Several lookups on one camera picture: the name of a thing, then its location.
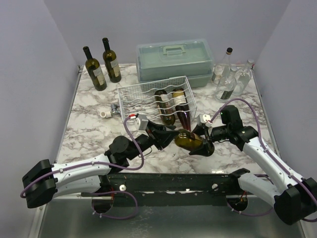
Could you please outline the dark bottle silver neck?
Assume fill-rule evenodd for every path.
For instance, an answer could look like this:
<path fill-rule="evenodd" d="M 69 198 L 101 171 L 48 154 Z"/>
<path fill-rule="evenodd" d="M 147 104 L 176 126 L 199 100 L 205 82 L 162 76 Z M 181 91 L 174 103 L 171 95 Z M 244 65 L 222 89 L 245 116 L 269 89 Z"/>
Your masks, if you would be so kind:
<path fill-rule="evenodd" d="M 175 115 L 169 103 L 169 98 L 165 90 L 157 90 L 155 92 L 155 102 L 160 113 L 160 118 L 164 125 L 174 125 Z"/>

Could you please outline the white wire wine rack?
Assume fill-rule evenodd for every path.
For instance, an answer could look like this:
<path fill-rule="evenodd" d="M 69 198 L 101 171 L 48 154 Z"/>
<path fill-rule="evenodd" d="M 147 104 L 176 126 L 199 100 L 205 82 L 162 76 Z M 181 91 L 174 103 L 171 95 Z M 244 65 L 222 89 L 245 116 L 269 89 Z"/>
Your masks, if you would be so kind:
<path fill-rule="evenodd" d="M 184 99 L 188 106 L 190 118 L 195 117 L 197 104 L 192 89 L 186 76 L 172 77 L 169 79 L 157 80 L 146 83 L 139 83 L 130 86 L 123 86 L 117 89 L 120 114 L 122 120 L 125 120 L 130 114 L 142 114 L 156 123 L 159 122 L 161 114 L 155 101 L 155 92 L 165 90 L 170 108 L 173 113 L 177 114 L 174 99 L 172 97 L 173 90 L 182 88 L 185 93 Z"/>

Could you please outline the red wine bottle gold cap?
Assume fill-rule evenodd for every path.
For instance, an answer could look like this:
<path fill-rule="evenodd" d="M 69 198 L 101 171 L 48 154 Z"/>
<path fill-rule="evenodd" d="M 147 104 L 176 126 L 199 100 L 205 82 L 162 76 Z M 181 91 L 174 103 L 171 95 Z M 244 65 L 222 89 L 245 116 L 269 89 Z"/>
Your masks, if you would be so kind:
<path fill-rule="evenodd" d="M 175 111 L 184 129 L 191 131 L 190 109 L 183 88 L 175 88 L 172 93 Z"/>

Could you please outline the clear bottle dark label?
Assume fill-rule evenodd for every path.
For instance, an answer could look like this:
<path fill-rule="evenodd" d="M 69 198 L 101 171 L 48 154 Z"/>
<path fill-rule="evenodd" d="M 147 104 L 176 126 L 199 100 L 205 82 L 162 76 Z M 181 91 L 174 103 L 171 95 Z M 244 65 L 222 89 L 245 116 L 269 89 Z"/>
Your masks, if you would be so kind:
<path fill-rule="evenodd" d="M 218 101 L 226 102 L 230 99 L 237 84 L 235 77 L 237 70 L 237 66 L 233 65 L 230 68 L 229 74 L 220 79 L 214 94 Z"/>

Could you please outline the clear bottle cream label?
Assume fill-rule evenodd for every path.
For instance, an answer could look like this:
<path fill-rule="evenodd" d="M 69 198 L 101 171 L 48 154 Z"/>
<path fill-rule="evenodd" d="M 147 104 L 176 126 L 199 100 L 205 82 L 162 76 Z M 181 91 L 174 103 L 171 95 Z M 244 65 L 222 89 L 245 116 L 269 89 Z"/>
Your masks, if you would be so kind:
<path fill-rule="evenodd" d="M 222 77 L 228 75 L 228 73 L 230 71 L 230 67 L 231 67 L 230 57 L 231 57 L 232 51 L 233 51 L 232 48 L 227 48 L 223 59 L 220 60 L 215 65 L 214 70 L 213 70 L 213 74 L 212 74 L 212 77 L 211 77 L 211 82 L 214 85 L 218 85 L 220 79 Z"/>

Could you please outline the clear bottle silver cap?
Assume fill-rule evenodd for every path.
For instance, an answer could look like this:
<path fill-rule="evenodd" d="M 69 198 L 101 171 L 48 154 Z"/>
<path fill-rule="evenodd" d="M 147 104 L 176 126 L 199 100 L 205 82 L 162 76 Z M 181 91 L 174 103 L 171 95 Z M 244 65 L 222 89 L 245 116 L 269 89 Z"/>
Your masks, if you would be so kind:
<path fill-rule="evenodd" d="M 253 59 L 248 59 L 246 64 L 237 70 L 235 78 L 237 80 L 236 87 L 233 91 L 235 96 L 240 96 L 245 88 L 247 87 L 249 81 L 251 80 L 252 73 L 251 68 L 254 65 Z"/>

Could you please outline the dark wine bottle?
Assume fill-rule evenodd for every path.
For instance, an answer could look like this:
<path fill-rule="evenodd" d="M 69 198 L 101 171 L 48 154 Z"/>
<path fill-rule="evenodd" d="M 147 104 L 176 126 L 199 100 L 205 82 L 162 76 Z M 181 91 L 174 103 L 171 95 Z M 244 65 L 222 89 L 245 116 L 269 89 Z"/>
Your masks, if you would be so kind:
<path fill-rule="evenodd" d="M 118 83 L 121 80 L 121 72 L 116 53 L 110 49 L 108 38 L 102 39 L 104 45 L 103 60 L 106 66 L 107 74 L 112 83 Z"/>
<path fill-rule="evenodd" d="M 100 63 L 97 59 L 93 58 L 88 46 L 83 47 L 83 51 L 87 58 L 85 67 L 92 80 L 92 83 L 97 91 L 103 91 L 106 89 L 107 84 L 101 69 Z"/>

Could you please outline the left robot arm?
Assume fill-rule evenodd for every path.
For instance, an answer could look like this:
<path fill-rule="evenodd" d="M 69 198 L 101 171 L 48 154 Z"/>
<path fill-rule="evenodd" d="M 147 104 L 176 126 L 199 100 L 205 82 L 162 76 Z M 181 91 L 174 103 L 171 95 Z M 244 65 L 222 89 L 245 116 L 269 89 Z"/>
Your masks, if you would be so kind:
<path fill-rule="evenodd" d="M 128 137 L 118 136 L 104 153 L 90 159 L 69 164 L 39 161 L 23 177 L 21 198 L 28 208 L 37 208 L 61 195 L 77 192 L 96 193 L 104 196 L 110 184 L 101 177 L 122 170 L 137 171 L 145 163 L 144 151 L 155 146 L 166 148 L 179 134 L 174 126 L 164 126 L 148 121 L 146 134 L 134 138 L 127 129 Z"/>

